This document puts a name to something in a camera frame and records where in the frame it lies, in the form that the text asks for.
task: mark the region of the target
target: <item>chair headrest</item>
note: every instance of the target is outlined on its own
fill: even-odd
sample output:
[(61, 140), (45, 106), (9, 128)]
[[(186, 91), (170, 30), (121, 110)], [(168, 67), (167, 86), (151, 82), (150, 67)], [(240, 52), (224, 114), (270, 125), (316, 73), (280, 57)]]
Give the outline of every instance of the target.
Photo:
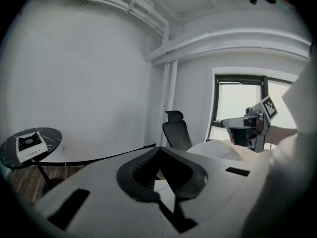
[(174, 110), (174, 111), (165, 111), (168, 117), (168, 123), (176, 123), (182, 121), (184, 116), (182, 112)]

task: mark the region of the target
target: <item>black rectangular hole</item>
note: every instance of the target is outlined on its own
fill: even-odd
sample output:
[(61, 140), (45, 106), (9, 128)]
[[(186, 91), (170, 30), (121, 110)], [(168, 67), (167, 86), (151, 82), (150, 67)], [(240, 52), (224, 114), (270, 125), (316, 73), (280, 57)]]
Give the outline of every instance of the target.
[(236, 175), (244, 176), (244, 177), (247, 177), (249, 175), (249, 173), (250, 173), (250, 171), (248, 171), (248, 170), (231, 168), (231, 167), (227, 168), (226, 171), (230, 172), (230, 173), (234, 173)]
[(58, 228), (65, 230), (89, 194), (88, 190), (77, 189), (65, 200), (57, 212), (49, 216), (48, 220)]

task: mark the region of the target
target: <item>table leg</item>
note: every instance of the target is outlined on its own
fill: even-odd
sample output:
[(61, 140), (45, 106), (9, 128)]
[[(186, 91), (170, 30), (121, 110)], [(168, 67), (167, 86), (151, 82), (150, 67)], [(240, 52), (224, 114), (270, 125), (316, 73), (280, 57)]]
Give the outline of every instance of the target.
[(48, 175), (44, 172), (43, 168), (40, 165), (37, 165), (38, 169), (40, 170), (46, 184), (43, 186), (42, 189), (42, 195), (44, 195), (46, 192), (54, 188), (56, 185), (64, 181), (62, 178), (53, 178), (50, 179)]

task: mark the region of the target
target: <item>black office chair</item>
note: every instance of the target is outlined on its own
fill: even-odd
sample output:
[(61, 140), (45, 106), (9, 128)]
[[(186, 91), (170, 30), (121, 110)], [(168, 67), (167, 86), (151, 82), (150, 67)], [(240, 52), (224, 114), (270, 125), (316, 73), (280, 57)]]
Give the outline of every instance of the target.
[(163, 131), (169, 145), (187, 151), (193, 145), (188, 135), (186, 122), (183, 120), (183, 114), (180, 111), (165, 111), (165, 113), (167, 113), (168, 122), (163, 123)]

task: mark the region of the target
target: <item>window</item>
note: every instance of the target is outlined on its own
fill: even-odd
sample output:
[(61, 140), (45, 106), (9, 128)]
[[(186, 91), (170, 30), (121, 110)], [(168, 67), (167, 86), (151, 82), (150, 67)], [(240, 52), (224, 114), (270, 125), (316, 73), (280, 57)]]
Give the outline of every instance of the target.
[[(227, 130), (221, 127), (220, 121), (242, 117), (247, 107), (254, 106), (268, 94), (278, 111), (278, 115), (273, 119), (271, 125), (296, 128), (295, 122), (282, 100), (282, 96), (290, 88), (291, 83), (266, 76), (215, 75), (209, 138), (229, 140)], [(270, 144), (265, 144), (264, 149), (270, 149), (270, 147)]]

